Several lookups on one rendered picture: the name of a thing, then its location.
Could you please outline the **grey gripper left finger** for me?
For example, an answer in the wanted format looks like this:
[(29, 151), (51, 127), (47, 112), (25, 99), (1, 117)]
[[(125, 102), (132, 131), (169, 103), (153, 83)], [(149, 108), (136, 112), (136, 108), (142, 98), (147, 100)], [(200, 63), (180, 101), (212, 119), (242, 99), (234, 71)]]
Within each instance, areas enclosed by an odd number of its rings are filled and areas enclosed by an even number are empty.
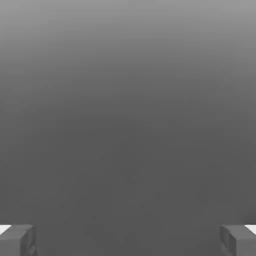
[(0, 256), (38, 256), (36, 227), (0, 224)]

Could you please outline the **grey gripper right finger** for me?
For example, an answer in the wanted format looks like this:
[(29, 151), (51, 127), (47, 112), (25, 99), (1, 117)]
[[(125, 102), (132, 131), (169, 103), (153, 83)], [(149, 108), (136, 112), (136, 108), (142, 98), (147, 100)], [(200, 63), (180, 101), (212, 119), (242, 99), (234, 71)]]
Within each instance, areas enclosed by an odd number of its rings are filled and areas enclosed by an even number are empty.
[(219, 239), (224, 256), (256, 256), (256, 224), (221, 225)]

